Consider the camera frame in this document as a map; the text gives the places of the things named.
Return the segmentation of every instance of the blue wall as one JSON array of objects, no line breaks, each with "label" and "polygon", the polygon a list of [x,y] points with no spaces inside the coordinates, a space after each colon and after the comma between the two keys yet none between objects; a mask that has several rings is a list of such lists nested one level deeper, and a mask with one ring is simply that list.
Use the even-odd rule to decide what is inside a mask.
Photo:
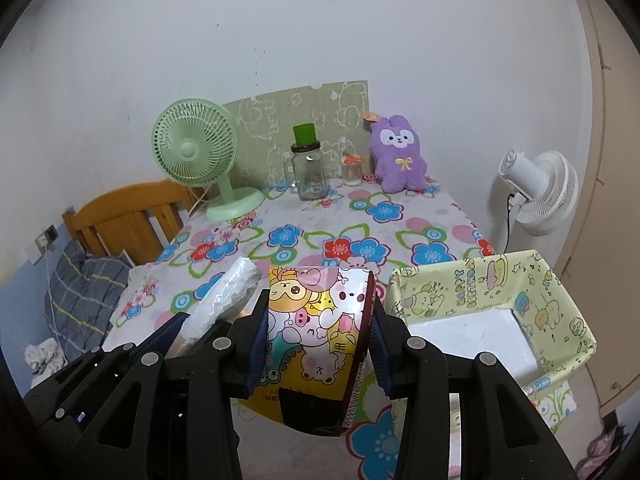
[{"label": "blue wall", "polygon": [[24,349],[53,336],[44,316],[44,297],[49,277],[70,240],[64,225],[57,229],[60,237],[47,251],[49,276],[43,256],[35,265],[25,263],[0,288],[0,346],[21,395],[30,389],[32,378]]}]

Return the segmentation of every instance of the yellow bow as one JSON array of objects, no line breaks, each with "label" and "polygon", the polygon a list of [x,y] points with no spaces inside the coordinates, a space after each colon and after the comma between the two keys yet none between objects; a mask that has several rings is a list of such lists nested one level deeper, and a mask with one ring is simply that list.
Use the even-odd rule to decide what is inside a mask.
[{"label": "yellow bow", "polygon": [[413,159],[408,156],[407,158],[396,158],[396,164],[400,164],[400,171],[402,170],[410,170],[411,167],[409,166],[409,164],[413,163]]}]

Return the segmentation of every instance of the fan base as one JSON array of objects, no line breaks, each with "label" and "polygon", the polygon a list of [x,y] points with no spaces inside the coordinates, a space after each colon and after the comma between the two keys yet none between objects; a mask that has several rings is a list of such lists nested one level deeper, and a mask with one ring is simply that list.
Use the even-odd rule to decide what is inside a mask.
[{"label": "fan base", "polygon": [[207,220],[213,222],[232,220],[256,209],[264,200],[260,190],[253,187],[240,187],[233,190],[234,199],[225,203],[219,196],[207,203]]}]

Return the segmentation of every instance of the floral tablecloth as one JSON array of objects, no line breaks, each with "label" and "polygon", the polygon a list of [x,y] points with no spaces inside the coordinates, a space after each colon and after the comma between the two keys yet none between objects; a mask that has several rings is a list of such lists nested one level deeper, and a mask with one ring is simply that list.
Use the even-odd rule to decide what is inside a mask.
[{"label": "floral tablecloth", "polygon": [[[264,203],[244,218],[192,219],[158,261],[148,264],[144,278],[123,293],[105,349],[141,342],[175,312],[188,312],[238,256],[252,259],[265,275],[272,265],[369,269],[384,301],[396,267],[494,254],[465,213],[428,177],[422,191],[393,195],[382,192],[373,175],[356,187],[332,180],[327,197],[313,202],[301,202],[285,186],[263,191]],[[537,407],[553,431],[576,409],[566,383]],[[299,433],[239,403],[234,425],[247,479],[386,480],[398,458],[390,401],[368,359],[355,423],[343,437]],[[460,464],[455,418],[451,427],[450,475],[455,476]]]}]

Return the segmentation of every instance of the white fan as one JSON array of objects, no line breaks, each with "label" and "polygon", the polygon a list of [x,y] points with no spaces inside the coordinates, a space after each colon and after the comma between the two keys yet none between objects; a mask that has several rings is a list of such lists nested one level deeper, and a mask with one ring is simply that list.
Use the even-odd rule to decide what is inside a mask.
[{"label": "white fan", "polygon": [[512,224],[517,221],[532,236],[555,230],[577,203],[578,175],[561,153],[540,153],[529,160],[509,150],[499,172],[518,191],[510,201]]}]

